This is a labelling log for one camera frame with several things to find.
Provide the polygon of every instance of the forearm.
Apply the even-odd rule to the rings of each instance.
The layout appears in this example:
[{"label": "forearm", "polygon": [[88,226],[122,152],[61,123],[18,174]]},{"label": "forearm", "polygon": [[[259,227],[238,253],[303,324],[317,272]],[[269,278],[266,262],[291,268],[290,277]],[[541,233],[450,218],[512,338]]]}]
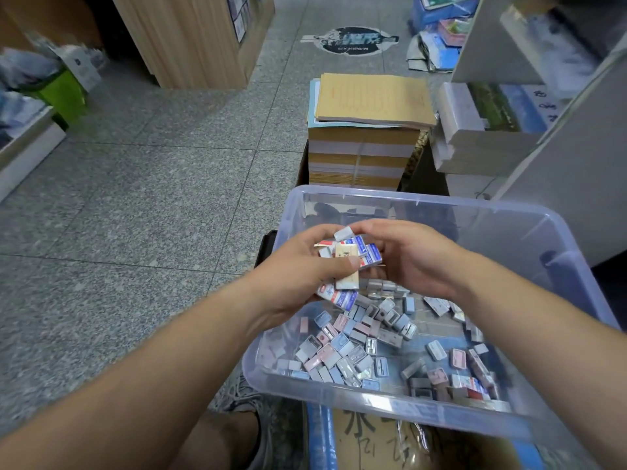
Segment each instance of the forearm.
[{"label": "forearm", "polygon": [[464,255],[455,281],[459,306],[580,440],[606,463],[625,461],[622,334],[473,253]]},{"label": "forearm", "polygon": [[255,337],[246,297],[232,284],[199,301],[4,439],[0,467],[167,467]]}]

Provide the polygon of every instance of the shoe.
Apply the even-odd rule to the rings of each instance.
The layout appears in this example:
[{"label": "shoe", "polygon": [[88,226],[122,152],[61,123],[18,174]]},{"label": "shoe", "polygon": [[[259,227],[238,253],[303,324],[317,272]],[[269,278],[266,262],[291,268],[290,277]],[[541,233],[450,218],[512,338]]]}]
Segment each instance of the shoe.
[{"label": "shoe", "polygon": [[247,470],[271,470],[272,439],[268,409],[263,395],[250,387],[241,371],[229,376],[209,408],[217,412],[255,412],[259,420],[259,447]]}]

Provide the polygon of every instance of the person's right hand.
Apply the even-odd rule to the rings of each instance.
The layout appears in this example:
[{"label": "person's right hand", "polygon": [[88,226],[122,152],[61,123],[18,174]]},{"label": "person's right hand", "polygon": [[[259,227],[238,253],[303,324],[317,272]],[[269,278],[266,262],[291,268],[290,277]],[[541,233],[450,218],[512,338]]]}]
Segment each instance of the person's right hand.
[{"label": "person's right hand", "polygon": [[372,268],[372,278],[386,278],[412,292],[454,300],[455,273],[468,251],[435,229],[410,221],[369,219],[350,225],[379,247],[384,268]]}]

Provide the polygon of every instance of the hand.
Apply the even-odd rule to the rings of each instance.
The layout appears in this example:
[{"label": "hand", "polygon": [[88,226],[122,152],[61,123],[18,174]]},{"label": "hand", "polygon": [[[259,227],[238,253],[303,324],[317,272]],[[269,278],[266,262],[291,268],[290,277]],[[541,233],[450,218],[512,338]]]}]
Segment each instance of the hand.
[{"label": "hand", "polygon": [[379,247],[386,267],[369,269],[372,278],[386,278],[412,292],[454,300],[453,273],[466,249],[416,222],[370,219],[350,228],[355,234],[372,236]]},{"label": "hand", "polygon": [[278,251],[233,283],[243,294],[255,298],[253,313],[258,331],[285,323],[305,303],[313,299],[318,287],[351,275],[359,268],[359,258],[324,259],[314,244],[329,239],[343,226],[321,224],[297,234]]}]

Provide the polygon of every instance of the stack of books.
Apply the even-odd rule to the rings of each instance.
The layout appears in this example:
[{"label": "stack of books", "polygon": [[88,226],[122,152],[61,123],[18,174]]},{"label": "stack of books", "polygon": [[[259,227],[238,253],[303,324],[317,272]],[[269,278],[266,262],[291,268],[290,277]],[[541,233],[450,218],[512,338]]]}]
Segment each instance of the stack of books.
[{"label": "stack of books", "polygon": [[444,83],[438,96],[431,147],[443,173],[510,174],[564,109],[544,85]]},{"label": "stack of books", "polygon": [[435,124],[422,79],[323,74],[310,83],[309,183],[396,191]]}]

